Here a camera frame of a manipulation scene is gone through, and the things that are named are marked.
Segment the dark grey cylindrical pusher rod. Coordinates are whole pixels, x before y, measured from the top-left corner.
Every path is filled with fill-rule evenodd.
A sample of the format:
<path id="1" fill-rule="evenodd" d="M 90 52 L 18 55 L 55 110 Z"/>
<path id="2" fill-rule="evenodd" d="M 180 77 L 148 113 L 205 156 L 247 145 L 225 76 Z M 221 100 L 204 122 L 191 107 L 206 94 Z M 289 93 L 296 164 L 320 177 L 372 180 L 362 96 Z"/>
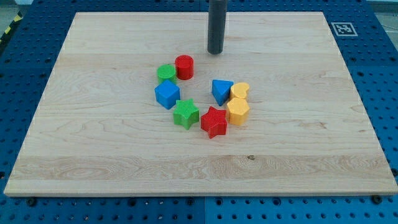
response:
<path id="1" fill-rule="evenodd" d="M 207 50 L 210 54 L 223 51 L 227 8 L 227 0 L 209 0 Z"/>

